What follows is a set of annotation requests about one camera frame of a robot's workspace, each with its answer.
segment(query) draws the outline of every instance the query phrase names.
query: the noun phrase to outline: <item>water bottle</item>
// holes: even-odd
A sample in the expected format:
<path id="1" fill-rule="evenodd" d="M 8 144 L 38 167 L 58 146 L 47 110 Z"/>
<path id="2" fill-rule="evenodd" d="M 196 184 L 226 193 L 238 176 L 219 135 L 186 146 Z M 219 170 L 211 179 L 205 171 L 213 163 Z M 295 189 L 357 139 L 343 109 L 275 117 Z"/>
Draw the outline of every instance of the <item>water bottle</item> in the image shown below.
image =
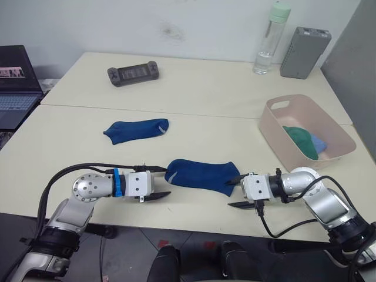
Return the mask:
<path id="1" fill-rule="evenodd" d="M 289 5 L 281 2 L 274 3 L 269 16 L 268 28 L 254 62 L 254 73 L 264 75 L 268 72 L 290 11 Z"/>

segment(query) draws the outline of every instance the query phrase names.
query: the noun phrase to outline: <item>laptop screen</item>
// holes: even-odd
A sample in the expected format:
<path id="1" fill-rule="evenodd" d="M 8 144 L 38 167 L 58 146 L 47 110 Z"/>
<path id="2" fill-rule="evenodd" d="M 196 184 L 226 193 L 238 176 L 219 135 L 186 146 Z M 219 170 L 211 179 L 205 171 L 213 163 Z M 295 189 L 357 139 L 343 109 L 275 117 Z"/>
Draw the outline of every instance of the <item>laptop screen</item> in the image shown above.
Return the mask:
<path id="1" fill-rule="evenodd" d="M 0 46 L 0 94 L 43 93 L 23 45 Z"/>

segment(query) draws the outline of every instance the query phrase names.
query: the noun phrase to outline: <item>floor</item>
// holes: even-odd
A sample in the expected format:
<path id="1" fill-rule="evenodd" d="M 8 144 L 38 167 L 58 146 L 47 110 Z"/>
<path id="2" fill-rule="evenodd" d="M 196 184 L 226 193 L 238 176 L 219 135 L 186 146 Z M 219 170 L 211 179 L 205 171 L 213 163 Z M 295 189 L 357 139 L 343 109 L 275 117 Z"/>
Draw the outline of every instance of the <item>floor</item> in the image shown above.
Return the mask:
<path id="1" fill-rule="evenodd" d="M 18 240 L 33 235 L 35 220 L 0 213 L 0 276 L 25 248 Z M 182 282 L 221 279 L 218 250 L 225 240 L 241 244 L 253 258 L 264 281 L 346 281 L 346 270 L 338 268 L 322 251 L 274 254 L 270 239 L 162 230 L 118 227 L 117 237 L 102 240 L 103 275 L 110 282 L 146 281 L 158 249 L 172 244 L 182 255 Z M 85 233 L 80 249 L 62 281 L 100 281 L 99 247 L 101 236 Z"/>

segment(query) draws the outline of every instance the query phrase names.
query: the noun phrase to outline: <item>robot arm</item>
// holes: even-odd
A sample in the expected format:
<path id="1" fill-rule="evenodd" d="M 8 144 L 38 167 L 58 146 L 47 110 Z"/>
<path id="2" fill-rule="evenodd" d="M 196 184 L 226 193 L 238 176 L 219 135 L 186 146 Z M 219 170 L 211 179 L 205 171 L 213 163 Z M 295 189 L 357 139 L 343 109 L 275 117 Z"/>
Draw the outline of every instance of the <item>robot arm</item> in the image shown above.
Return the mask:
<path id="1" fill-rule="evenodd" d="M 299 167 L 291 173 L 281 174 L 277 169 L 275 176 L 269 174 L 249 174 L 241 180 L 244 197 L 257 204 L 261 201 L 280 198 L 283 203 L 302 198 L 309 211 L 317 221 L 328 231 L 329 241 L 341 246 L 343 255 L 351 260 L 363 243 L 374 237 L 375 227 L 368 224 L 352 206 L 342 199 L 334 190 L 324 186 L 322 181 L 308 185 L 320 175 L 309 167 Z M 298 197 L 297 193 L 306 192 Z M 360 253 L 356 263 L 366 266 L 376 261 L 376 241 Z"/>
<path id="2" fill-rule="evenodd" d="M 119 174 L 118 169 L 114 169 L 112 175 L 88 173 L 77 178 L 71 197 L 59 204 L 11 282 L 26 281 L 27 276 L 63 277 L 98 200 L 111 196 L 137 197 L 144 202 L 149 197 L 157 199 L 170 193 L 153 193 L 153 187 L 154 180 L 149 171 Z"/>

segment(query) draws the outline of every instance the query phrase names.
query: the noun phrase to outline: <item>white table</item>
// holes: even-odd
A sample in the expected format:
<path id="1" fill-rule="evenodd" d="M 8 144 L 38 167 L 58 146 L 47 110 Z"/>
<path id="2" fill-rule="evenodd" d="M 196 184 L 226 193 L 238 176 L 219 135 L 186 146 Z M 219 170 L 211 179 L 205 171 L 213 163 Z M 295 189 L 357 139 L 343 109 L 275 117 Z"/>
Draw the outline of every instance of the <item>white table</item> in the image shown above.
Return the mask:
<path id="1" fill-rule="evenodd" d="M 170 121 L 163 136 L 114 146 L 103 134 L 117 120 L 159 117 Z M 283 167 L 257 123 L 257 119 L 42 105 L 0 151 L 0 212 L 36 216 L 39 197 L 48 180 L 61 168 L 82 162 L 167 166 L 173 159 L 185 158 L 206 163 L 233 161 L 241 173 L 274 173 L 276 167 Z M 337 179 L 363 217 L 374 221 L 376 190 L 369 180 L 375 174 L 375 164 L 354 128 L 342 127 L 355 140 L 357 149 L 320 173 Z M 83 173 L 71 173 L 54 185 L 48 216 L 70 196 L 73 181 Z M 134 199 L 101 199 L 91 222 L 267 237 L 254 210 L 227 205 L 244 200 L 239 186 L 227 197 L 218 192 L 172 186 L 158 176 L 156 190 L 172 193 L 143 204 Z M 312 215 L 300 201 L 266 207 L 266 219 L 275 233 L 310 218 Z M 318 223 L 295 229 L 283 238 L 328 240 Z"/>
<path id="2" fill-rule="evenodd" d="M 108 68 L 148 61 L 157 62 L 158 80 L 120 88 L 110 83 Z M 304 94 L 339 124 L 352 124 L 319 68 L 305 80 L 280 76 L 277 65 L 264 76 L 251 69 L 243 62 L 84 53 L 42 104 L 260 118 L 267 100 Z"/>

